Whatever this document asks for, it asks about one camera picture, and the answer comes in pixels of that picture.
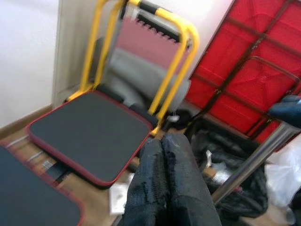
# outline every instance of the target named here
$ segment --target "black handle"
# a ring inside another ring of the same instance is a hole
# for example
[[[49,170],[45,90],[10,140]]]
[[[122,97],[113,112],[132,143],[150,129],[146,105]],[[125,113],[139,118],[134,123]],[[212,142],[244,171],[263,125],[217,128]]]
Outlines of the black handle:
[[[157,32],[162,32],[170,39],[174,39],[176,42],[180,42],[180,33],[169,30],[164,24],[160,24],[158,21],[147,18],[141,13],[138,14],[137,20],[144,22],[144,24],[148,24],[152,28],[155,28]]]
[[[160,8],[159,6],[157,6],[155,4],[152,4],[148,1],[144,1],[144,0],[142,0],[139,3],[138,7],[142,10],[145,10],[146,12],[149,12],[149,13],[153,14],[153,15],[155,15],[157,9]]]

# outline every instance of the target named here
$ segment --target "white wall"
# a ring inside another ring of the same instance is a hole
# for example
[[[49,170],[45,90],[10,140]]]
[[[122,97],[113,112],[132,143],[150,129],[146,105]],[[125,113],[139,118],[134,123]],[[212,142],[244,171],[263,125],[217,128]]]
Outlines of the white wall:
[[[58,68],[55,81],[54,105],[68,97],[79,83],[83,56],[97,0],[62,0]],[[197,28],[201,44],[189,69],[191,74],[233,0],[149,0],[191,21]],[[103,10],[99,37],[104,35],[112,3]]]
[[[51,104],[59,0],[0,0],[0,128]]]

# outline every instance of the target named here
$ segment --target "red trim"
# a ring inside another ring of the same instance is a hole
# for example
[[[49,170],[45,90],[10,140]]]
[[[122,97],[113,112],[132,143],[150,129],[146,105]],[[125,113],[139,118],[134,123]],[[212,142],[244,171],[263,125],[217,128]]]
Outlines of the red trim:
[[[149,128],[149,131],[151,132],[152,130],[152,125],[146,120],[144,119],[141,115],[137,114],[136,112],[132,111],[131,109],[127,108],[126,106],[124,106],[123,104],[115,101],[114,99],[106,96],[105,94],[99,92],[99,91],[90,91],[87,93],[96,93],[106,99],[108,99],[109,101],[113,102],[114,104],[116,104],[119,108],[121,108],[122,110],[134,115],[135,117],[137,117],[141,122],[143,122],[144,124],[146,124],[146,126]],[[47,114],[39,117],[38,119],[36,119],[35,121],[33,121],[32,123],[30,123],[27,127],[26,130],[30,136],[30,139],[36,143],[38,146],[40,146],[41,148],[43,148],[46,152],[49,152],[51,155],[55,156],[56,158],[58,158],[60,161],[62,161],[63,163],[65,163],[66,165],[70,166],[71,168],[75,169],[78,173],[80,173],[81,175],[83,175],[86,179],[90,180],[92,183],[94,183],[95,185],[98,186],[110,186],[113,183],[116,182],[116,180],[120,177],[120,175],[123,173],[123,171],[127,168],[127,166],[130,164],[131,160],[136,156],[136,154],[138,153],[138,151],[141,149],[142,145],[144,144],[144,142],[147,140],[147,138],[149,137],[149,133],[148,135],[145,137],[145,139],[140,143],[140,145],[138,146],[138,148],[136,149],[136,151],[133,153],[132,157],[129,159],[129,161],[125,164],[125,166],[121,169],[121,171],[119,172],[119,174],[115,177],[114,180],[112,181],[102,181],[100,180],[97,176],[95,176],[94,174],[90,173],[88,170],[86,170],[84,167],[82,167],[80,164],[78,164],[77,162],[73,161],[72,159],[68,158],[67,156],[65,156],[64,154],[62,154],[61,152],[59,152],[58,150],[56,150],[54,147],[50,146],[49,144],[47,144],[46,142],[44,142],[42,139],[40,139],[39,137],[35,136],[34,134],[31,133],[30,131],[30,126],[32,124],[34,124],[35,122],[37,122],[38,120],[50,115],[52,112],[56,111],[57,109],[69,104],[70,102],[67,102],[61,106],[59,106],[58,108],[48,112]]]
[[[40,174],[37,170],[34,169],[34,165],[31,164],[30,162],[26,162],[27,159],[25,159],[22,155],[17,154],[12,152],[11,148],[6,148],[6,146],[4,145],[4,143],[0,144],[3,147],[5,147],[6,150],[8,150],[8,152],[14,156],[21,164],[23,164],[25,167],[27,167],[30,171],[32,171],[36,176],[38,176],[42,181],[46,182],[49,186],[51,186],[52,188],[54,188],[55,190],[57,190],[58,192],[60,192],[61,194],[63,194],[66,198],[68,198],[69,200],[71,200],[73,203],[75,203],[80,210],[80,219],[79,222],[77,224],[77,226],[81,226],[81,224],[84,221],[85,218],[85,208],[84,208],[84,203],[77,198],[76,196],[74,196],[73,194],[71,194],[70,192],[68,192],[67,190],[61,188],[57,188],[57,186],[59,185],[56,181],[54,181],[46,172],[43,174]]]

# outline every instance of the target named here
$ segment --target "yellow metal frame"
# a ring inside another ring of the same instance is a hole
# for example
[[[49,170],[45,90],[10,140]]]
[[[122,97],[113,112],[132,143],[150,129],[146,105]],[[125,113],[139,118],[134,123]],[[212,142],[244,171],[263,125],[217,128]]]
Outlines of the yellow metal frame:
[[[97,72],[96,72],[96,77],[94,84],[89,83],[89,72],[91,69],[91,64],[92,64],[92,58],[95,50],[95,43],[96,43],[96,38],[97,38],[97,33],[99,29],[99,23],[100,23],[100,17],[102,14],[102,9],[103,6],[105,5],[106,2],[109,0],[99,0],[97,3],[97,6],[95,8],[95,13],[94,13],[94,18],[91,26],[91,34],[88,42],[88,47],[87,47],[87,52],[86,52],[86,58],[84,62],[84,67],[83,67],[83,72],[82,72],[82,78],[80,82],[80,87],[79,90],[71,95],[68,100],[72,100],[83,93],[95,89],[102,81],[102,76],[103,76],[103,69],[105,67],[106,63],[106,58],[110,49],[111,45],[111,40],[114,35],[114,29],[115,29],[115,24],[117,21],[117,17],[119,15],[119,11],[123,6],[123,0],[119,0],[115,6],[113,7],[113,10],[111,12],[109,22],[108,22],[108,28],[106,31],[105,35],[105,40],[103,43],[103,47],[101,50],[101,55],[100,59],[98,62],[98,67],[97,67]],[[140,0],[129,0],[128,4],[134,5],[134,6],[139,6]],[[161,102],[161,99],[163,98],[163,95],[168,87],[168,84],[171,81],[171,78],[173,77],[175,70],[177,66],[180,63],[180,60],[186,50],[187,47],[187,40],[190,37],[192,39],[192,48],[190,50],[190,53],[188,54],[182,68],[179,71],[179,74],[171,87],[169,93],[167,94],[166,99],[164,100],[162,107],[160,108],[160,111],[156,115],[156,117],[159,119],[159,124],[158,127],[153,130],[153,134],[156,134],[157,131],[159,130],[159,125],[161,124],[161,120],[164,117],[165,113],[168,110],[169,105],[171,104],[181,82],[183,81],[187,70],[189,66],[191,65],[191,62],[197,53],[198,47],[199,47],[199,36],[196,28],[187,22],[186,20],[178,17],[177,15],[163,9],[163,8],[158,8],[155,12],[156,16],[159,16],[167,21],[172,22],[179,30],[180,32],[180,46],[167,70],[166,76],[163,79],[151,105],[148,110],[150,114],[154,114]]]

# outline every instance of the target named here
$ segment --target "baseboard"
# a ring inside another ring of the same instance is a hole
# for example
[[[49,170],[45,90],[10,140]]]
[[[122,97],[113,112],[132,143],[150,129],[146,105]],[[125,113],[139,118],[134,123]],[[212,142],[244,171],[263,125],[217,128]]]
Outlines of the baseboard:
[[[9,135],[16,133],[17,131],[21,130],[25,126],[27,126],[33,120],[39,118],[40,116],[50,112],[52,110],[51,106],[44,107],[30,115],[27,115],[3,128],[0,129],[0,140],[8,137]]]

